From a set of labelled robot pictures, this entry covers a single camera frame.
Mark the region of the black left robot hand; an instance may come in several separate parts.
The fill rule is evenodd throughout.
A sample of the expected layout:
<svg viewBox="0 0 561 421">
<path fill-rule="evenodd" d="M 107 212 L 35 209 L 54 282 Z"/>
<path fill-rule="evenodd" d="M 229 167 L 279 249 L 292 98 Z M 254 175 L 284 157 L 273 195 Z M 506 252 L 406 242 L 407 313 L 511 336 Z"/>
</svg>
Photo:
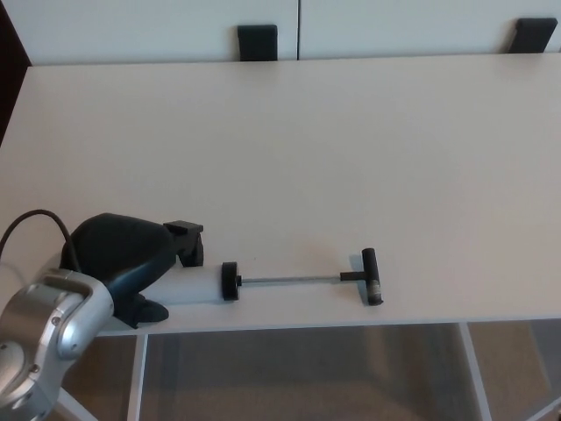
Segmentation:
<svg viewBox="0 0 561 421">
<path fill-rule="evenodd" d="M 62 248 L 60 267 L 79 268 L 109 291 L 113 316 L 130 326 L 169 319 L 169 310 L 142 292 L 158 281 L 177 261 L 185 268 L 204 260 L 203 226 L 176 220 L 159 224 L 139 218 L 103 213 L 81 223 Z"/>
</svg>

